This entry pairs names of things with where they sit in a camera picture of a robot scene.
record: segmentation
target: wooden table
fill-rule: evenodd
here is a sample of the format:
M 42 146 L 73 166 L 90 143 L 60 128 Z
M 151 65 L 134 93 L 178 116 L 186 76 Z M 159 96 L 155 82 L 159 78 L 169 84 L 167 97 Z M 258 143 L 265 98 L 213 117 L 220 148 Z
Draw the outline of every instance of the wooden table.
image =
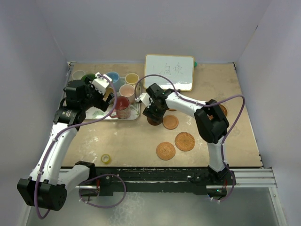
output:
M 73 71 L 83 70 L 86 73 L 118 72 L 125 77 L 128 73 L 144 76 L 144 64 L 75 64 Z M 194 70 L 193 90 L 183 95 L 208 101 L 223 100 L 234 94 L 240 94 L 240 86 L 232 64 L 203 64 Z M 228 110 L 230 125 L 235 120 L 241 107 L 241 98 L 224 103 Z M 206 142 L 198 134 L 194 119 L 182 112 L 167 111 L 179 119 L 179 126 L 168 130 L 151 126 L 142 111 L 133 121 L 102 121 L 80 128 L 72 141 L 63 166 L 73 166 L 77 161 L 94 162 L 96 166 L 207 166 L 209 162 Z M 168 141 L 174 145 L 175 136 L 180 132 L 191 133 L 195 147 L 189 152 L 176 149 L 175 157 L 169 161 L 161 160 L 156 155 L 159 143 Z M 231 167 L 261 167 L 256 141 L 247 109 L 245 108 L 236 127 L 226 140 L 226 156 Z M 109 154 L 112 162 L 105 165 L 101 162 L 103 154 Z

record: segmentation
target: yellow tape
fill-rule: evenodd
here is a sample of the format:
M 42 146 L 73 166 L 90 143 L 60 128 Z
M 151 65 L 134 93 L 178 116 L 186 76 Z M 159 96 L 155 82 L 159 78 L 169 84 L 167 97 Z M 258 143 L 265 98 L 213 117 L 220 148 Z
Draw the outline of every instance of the yellow tape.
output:
M 104 164 L 109 164 L 111 162 L 111 157 L 108 154 L 103 154 L 102 155 L 102 162 Z

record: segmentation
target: writing on whiteboard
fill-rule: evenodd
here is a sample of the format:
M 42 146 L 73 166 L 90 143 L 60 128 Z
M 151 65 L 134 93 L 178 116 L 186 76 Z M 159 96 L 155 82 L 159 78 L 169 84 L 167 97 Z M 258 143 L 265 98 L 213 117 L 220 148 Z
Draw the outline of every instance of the writing on whiteboard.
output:
M 160 74 L 160 75 L 165 75 L 165 74 L 181 75 L 181 74 L 183 74 L 182 66 L 180 65 L 180 62 L 178 62 L 177 64 L 165 63 L 165 66 L 163 66 L 163 67 L 157 66 L 157 68 L 155 65 L 153 65 L 152 69 L 154 72 L 157 72 L 157 74 Z

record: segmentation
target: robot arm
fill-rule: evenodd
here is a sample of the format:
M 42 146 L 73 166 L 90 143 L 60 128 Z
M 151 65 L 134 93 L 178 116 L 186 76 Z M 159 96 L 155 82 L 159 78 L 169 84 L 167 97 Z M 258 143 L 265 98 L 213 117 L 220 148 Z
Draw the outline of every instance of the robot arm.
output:
M 205 102 L 189 97 L 185 97 L 185 99 L 204 105 L 216 103 L 215 100 Z M 146 93 L 142 93 L 137 101 L 143 102 L 146 106 L 143 114 L 157 122 L 162 121 L 162 117 L 168 108 L 179 110 L 193 117 L 196 120 L 200 136 L 208 145 L 209 167 L 217 173 L 224 170 L 223 162 L 227 163 L 227 161 L 222 159 L 221 143 L 223 136 L 227 133 L 229 122 L 219 106 L 208 109 L 189 103 L 180 99 L 173 89 L 164 91 L 156 83 L 149 86 Z
M 104 78 L 98 78 L 98 75 L 100 74 L 97 73 L 93 80 L 87 77 L 85 81 L 70 81 L 64 88 L 66 98 L 61 101 L 60 107 L 55 113 L 54 125 L 47 146 L 29 178 L 20 179 L 17 185 L 18 191 L 28 205 L 34 205 L 34 187 L 38 175 L 40 175 L 38 206 L 50 210 L 60 210 L 68 192 L 88 178 L 95 177 L 94 164 L 82 161 L 77 162 L 68 173 L 59 173 L 68 147 L 79 127 L 65 131 L 55 140 L 42 172 L 40 172 L 40 166 L 50 144 L 60 131 L 68 126 L 82 123 L 86 117 L 86 110 L 92 106 L 103 111 L 107 110 L 113 95 L 110 94 L 106 101 L 103 100 L 109 83 Z

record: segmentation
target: brown coaster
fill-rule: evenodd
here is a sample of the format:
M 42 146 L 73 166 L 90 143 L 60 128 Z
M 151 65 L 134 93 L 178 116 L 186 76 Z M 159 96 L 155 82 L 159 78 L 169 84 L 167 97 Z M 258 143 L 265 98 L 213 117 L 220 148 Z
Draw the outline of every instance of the brown coaster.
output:
M 163 126 L 166 129 L 175 129 L 179 125 L 179 120 L 174 115 L 167 115 L 163 118 Z
M 157 156 L 162 160 L 170 160 L 175 155 L 175 148 L 169 142 L 163 142 L 157 146 Z
M 227 117 L 228 111 L 227 111 L 227 109 L 225 108 L 225 106 L 224 106 L 224 105 L 220 105 L 220 107 L 221 107 L 222 112 L 224 113 L 224 115 Z
M 158 126 L 162 123 L 163 119 L 161 119 L 160 123 L 155 122 L 153 119 L 147 117 L 147 122 L 152 126 Z
M 174 142 L 177 148 L 185 152 L 190 151 L 196 143 L 194 137 L 190 133 L 186 132 L 179 133 L 175 137 Z

